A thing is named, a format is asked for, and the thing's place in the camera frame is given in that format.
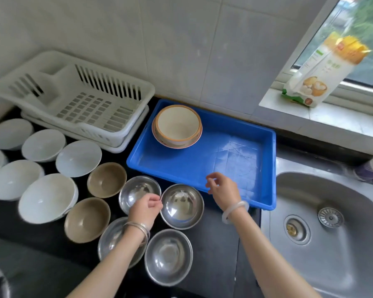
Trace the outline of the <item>pale jade bangle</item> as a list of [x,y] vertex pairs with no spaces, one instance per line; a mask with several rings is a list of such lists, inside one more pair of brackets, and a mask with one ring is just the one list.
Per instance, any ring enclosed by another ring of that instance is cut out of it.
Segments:
[[222,214],[222,222],[226,225],[230,224],[229,215],[236,209],[243,207],[246,211],[249,210],[249,203],[241,200],[237,203],[234,203],[233,205],[229,206]]

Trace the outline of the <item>silver wrist bangles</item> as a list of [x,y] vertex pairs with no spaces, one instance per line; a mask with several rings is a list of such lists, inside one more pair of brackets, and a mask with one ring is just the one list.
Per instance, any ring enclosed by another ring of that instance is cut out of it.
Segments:
[[144,240],[141,241],[139,246],[145,246],[150,240],[150,231],[146,228],[146,225],[138,222],[128,221],[124,224],[124,229],[126,229],[126,226],[133,226],[138,228],[140,231],[144,234]]

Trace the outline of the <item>brown bowl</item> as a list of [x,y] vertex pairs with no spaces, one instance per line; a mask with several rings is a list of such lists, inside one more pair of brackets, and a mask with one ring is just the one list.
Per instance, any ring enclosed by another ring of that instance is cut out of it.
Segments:
[[64,231],[76,244],[91,242],[102,235],[110,221],[108,203],[97,197],[89,197],[76,203],[68,212]]
[[124,167],[115,162],[98,165],[89,175],[87,188],[91,195],[106,199],[120,193],[127,181]]

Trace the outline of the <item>cream plate with orange rim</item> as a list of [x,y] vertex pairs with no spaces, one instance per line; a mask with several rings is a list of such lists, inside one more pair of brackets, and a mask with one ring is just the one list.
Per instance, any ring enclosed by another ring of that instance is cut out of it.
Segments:
[[154,118],[153,122],[152,122],[152,133],[153,133],[153,136],[154,138],[156,139],[157,142],[159,142],[160,144],[168,147],[168,148],[171,148],[171,149],[186,149],[192,145],[194,145],[195,143],[197,143],[203,133],[203,126],[200,125],[200,131],[199,131],[199,134],[196,135],[196,137],[194,137],[194,139],[192,140],[189,140],[188,142],[185,142],[181,145],[176,145],[174,143],[171,143],[171,142],[166,142],[162,137],[160,137],[158,131],[156,130],[156,126],[155,126],[155,123],[156,123],[156,118]]

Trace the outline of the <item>white and yellow flour bag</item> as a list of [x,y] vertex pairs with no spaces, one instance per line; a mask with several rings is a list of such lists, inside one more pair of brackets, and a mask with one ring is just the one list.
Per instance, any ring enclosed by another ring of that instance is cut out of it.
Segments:
[[357,37],[332,32],[285,83],[283,97],[315,108],[370,52]]

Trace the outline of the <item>stainless steel bowl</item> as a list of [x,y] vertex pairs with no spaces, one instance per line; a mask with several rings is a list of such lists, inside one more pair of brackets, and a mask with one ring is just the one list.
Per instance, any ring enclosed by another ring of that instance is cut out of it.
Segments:
[[151,280],[165,287],[179,284],[193,263],[193,248],[188,237],[179,230],[165,229],[147,244],[144,265]]
[[204,213],[204,200],[201,193],[185,184],[168,187],[162,193],[161,201],[163,208],[160,215],[163,221],[176,230],[194,227]]
[[[128,217],[124,216],[111,222],[101,235],[98,243],[98,257],[102,261],[109,252],[117,245],[123,236],[124,225],[127,223]],[[144,256],[148,240],[144,239],[134,254],[129,268],[134,267]]]
[[134,203],[147,193],[161,196],[161,188],[156,180],[145,175],[129,179],[119,192],[119,205],[123,213],[128,215]]

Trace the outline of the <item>stack of paper cups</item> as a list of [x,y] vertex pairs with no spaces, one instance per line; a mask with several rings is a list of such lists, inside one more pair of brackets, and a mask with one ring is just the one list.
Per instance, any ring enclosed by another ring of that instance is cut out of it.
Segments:
[[373,158],[364,164],[354,168],[353,175],[360,181],[373,181]]

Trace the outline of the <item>blue plastic tray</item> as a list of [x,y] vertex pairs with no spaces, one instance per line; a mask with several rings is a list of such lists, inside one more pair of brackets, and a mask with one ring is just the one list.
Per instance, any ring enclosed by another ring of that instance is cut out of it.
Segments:
[[193,107],[202,120],[202,135],[192,146],[172,149],[153,135],[160,110],[176,102],[160,99],[127,158],[139,172],[207,192],[206,176],[220,172],[238,186],[253,208],[276,208],[276,134],[273,130]]

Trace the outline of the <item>white drip tray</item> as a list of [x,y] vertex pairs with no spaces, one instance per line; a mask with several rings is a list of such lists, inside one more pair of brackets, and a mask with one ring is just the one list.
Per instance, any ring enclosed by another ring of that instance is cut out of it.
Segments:
[[40,125],[42,127],[45,127],[47,129],[58,130],[61,133],[63,133],[65,136],[68,136],[72,139],[92,141],[92,142],[96,143],[101,149],[103,149],[105,151],[108,151],[108,152],[113,153],[113,154],[119,154],[119,153],[123,152],[126,149],[126,147],[129,145],[130,141],[132,140],[133,136],[135,135],[135,133],[137,132],[139,127],[142,125],[142,123],[143,123],[143,121],[144,121],[144,119],[145,119],[145,117],[147,116],[148,113],[149,113],[149,106],[146,105],[142,114],[139,116],[139,118],[136,121],[136,123],[134,124],[134,126],[131,128],[129,133],[124,137],[124,139],[122,140],[121,144],[118,147],[111,147],[109,145],[105,145],[105,144],[100,143],[98,141],[91,140],[91,139],[85,138],[83,136],[74,134],[74,133],[69,132],[67,130],[60,129],[56,126],[53,126],[53,125],[48,124],[46,122],[43,122],[40,119],[33,118],[32,116],[26,114],[24,111],[21,111],[20,116],[22,118],[24,118],[25,120],[28,120],[32,123],[35,123],[35,124]]

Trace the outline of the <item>cream bowl with orange rim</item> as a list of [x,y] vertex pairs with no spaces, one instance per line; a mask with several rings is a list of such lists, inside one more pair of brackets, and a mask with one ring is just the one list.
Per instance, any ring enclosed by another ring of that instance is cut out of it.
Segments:
[[170,105],[156,115],[156,130],[166,142],[181,145],[199,134],[202,121],[195,110],[184,105]]

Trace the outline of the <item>person's right hand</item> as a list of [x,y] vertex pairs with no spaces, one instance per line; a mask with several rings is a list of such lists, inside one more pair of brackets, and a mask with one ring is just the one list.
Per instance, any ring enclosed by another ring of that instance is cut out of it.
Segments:
[[206,188],[208,184],[217,184],[218,192],[212,195],[216,204],[222,211],[225,211],[229,206],[241,201],[239,190],[236,183],[229,177],[219,173],[213,172],[206,176]]

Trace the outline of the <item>person's left forearm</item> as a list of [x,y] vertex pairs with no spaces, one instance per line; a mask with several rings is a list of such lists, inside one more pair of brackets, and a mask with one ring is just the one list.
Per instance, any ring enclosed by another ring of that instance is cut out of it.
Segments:
[[121,240],[66,298],[114,298],[144,234],[127,226]]

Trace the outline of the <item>stainless steel sink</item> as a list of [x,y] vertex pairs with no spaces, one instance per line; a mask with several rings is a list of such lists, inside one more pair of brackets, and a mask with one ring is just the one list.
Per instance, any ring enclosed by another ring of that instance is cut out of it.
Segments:
[[[318,220],[324,207],[344,224]],[[276,208],[261,211],[263,234],[321,296],[373,298],[373,185],[276,159]]]

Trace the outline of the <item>metal sink strainer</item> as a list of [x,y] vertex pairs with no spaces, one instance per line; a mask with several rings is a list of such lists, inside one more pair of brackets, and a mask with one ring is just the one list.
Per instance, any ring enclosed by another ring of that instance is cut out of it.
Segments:
[[332,207],[324,207],[318,211],[319,222],[327,228],[337,229],[344,224],[342,213]]

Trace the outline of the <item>group of white bowls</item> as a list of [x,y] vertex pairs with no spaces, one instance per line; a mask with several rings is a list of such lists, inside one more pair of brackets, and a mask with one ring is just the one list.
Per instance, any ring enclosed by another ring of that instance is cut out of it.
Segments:
[[58,173],[39,177],[20,195],[18,213],[29,224],[40,225],[64,217],[78,200],[73,180],[92,172],[100,163],[102,151],[90,140],[66,144],[63,133],[46,129],[30,136],[21,148],[25,159],[37,164],[55,161]]

